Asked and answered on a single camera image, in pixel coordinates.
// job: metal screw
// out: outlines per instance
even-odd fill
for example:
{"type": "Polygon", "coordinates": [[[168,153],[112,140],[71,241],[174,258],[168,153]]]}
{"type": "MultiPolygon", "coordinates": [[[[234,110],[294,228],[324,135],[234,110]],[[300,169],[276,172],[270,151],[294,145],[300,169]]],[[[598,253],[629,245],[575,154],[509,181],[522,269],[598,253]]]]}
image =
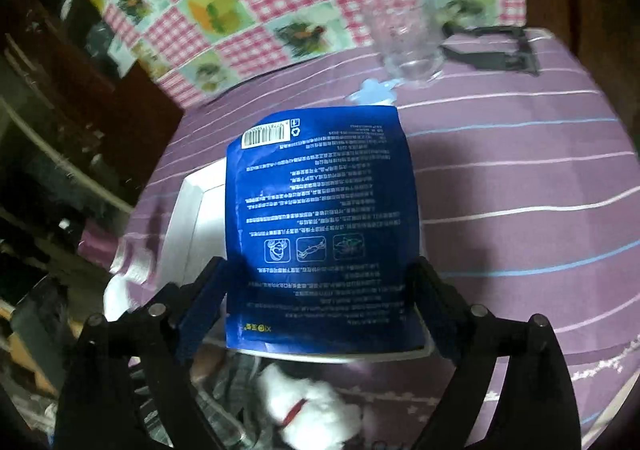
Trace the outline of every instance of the metal screw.
{"type": "Polygon", "coordinates": [[[478,318],[482,318],[483,316],[486,316],[488,312],[489,312],[489,309],[484,307],[482,304],[473,304],[471,306],[471,314],[478,318]]]}
{"type": "Polygon", "coordinates": [[[540,313],[534,314],[531,319],[533,320],[533,323],[538,327],[546,327],[547,325],[549,325],[548,318],[544,315],[541,315],[540,313]]]}
{"type": "Polygon", "coordinates": [[[164,306],[164,304],[153,304],[149,308],[149,314],[151,316],[162,316],[165,311],[166,307],[164,306]]]}
{"type": "Polygon", "coordinates": [[[102,315],[91,315],[87,322],[91,327],[97,327],[102,323],[102,315]]]}

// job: barcode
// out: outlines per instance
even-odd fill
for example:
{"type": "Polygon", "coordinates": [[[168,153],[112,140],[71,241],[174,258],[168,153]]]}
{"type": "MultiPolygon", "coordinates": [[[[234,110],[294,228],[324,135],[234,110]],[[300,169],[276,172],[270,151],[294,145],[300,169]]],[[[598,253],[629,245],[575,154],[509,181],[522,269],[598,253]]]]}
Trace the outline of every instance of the barcode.
{"type": "Polygon", "coordinates": [[[289,120],[250,128],[242,134],[242,148],[284,143],[291,140],[289,120]]]}

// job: white plush toy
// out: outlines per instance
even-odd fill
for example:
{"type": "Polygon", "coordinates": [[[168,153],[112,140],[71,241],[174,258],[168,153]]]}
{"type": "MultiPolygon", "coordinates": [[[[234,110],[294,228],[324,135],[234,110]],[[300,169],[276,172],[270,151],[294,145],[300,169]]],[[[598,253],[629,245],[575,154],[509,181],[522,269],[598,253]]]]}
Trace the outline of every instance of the white plush toy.
{"type": "Polygon", "coordinates": [[[258,377],[265,409],[296,450],[340,450],[362,427],[358,405],[346,404],[325,382],[295,380],[276,364],[258,377]]]}

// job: black clip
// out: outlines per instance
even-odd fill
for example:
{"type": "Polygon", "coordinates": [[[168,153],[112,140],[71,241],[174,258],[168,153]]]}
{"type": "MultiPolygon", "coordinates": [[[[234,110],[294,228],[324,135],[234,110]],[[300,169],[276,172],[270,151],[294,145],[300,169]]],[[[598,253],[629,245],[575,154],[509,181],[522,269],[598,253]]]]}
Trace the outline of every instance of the black clip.
{"type": "Polygon", "coordinates": [[[518,72],[528,72],[533,76],[540,75],[540,66],[538,65],[536,54],[531,48],[522,27],[501,25],[465,29],[452,22],[447,22],[442,26],[442,32],[446,38],[454,34],[475,37],[492,34],[507,35],[513,38],[518,45],[516,52],[459,52],[449,46],[440,46],[447,60],[471,65],[479,70],[516,70],[518,72]]]}

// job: white tray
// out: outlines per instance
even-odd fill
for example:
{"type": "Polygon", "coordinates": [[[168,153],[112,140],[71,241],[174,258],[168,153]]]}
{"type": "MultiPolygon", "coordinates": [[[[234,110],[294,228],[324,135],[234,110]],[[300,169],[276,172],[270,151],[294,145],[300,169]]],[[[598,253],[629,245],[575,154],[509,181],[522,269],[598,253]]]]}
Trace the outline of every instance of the white tray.
{"type": "MultiPolygon", "coordinates": [[[[158,265],[158,289],[175,282],[184,285],[196,280],[213,256],[226,258],[225,248],[225,171],[226,159],[189,175],[182,183],[158,265]]],[[[206,337],[210,343],[225,347],[225,315],[206,337]]],[[[389,362],[423,358],[433,352],[427,328],[424,347],[404,353],[375,354],[289,354],[261,351],[239,352],[299,362],[348,364],[353,362],[389,362]]]]}

